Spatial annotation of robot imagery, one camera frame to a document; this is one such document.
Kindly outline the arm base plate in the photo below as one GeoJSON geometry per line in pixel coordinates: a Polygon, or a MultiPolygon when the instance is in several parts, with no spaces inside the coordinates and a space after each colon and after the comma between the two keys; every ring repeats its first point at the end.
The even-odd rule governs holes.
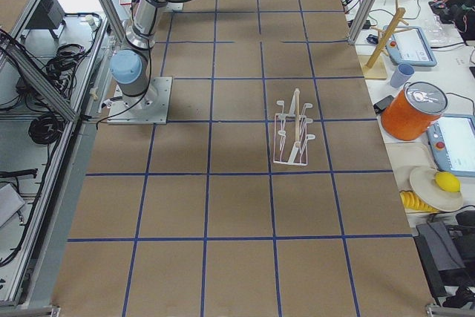
{"type": "Polygon", "coordinates": [[[171,95],[171,77],[153,77],[146,95],[141,98],[123,97],[122,90],[116,85],[115,94],[122,99],[113,101],[107,123],[111,125],[165,125],[168,119],[171,95]]]}

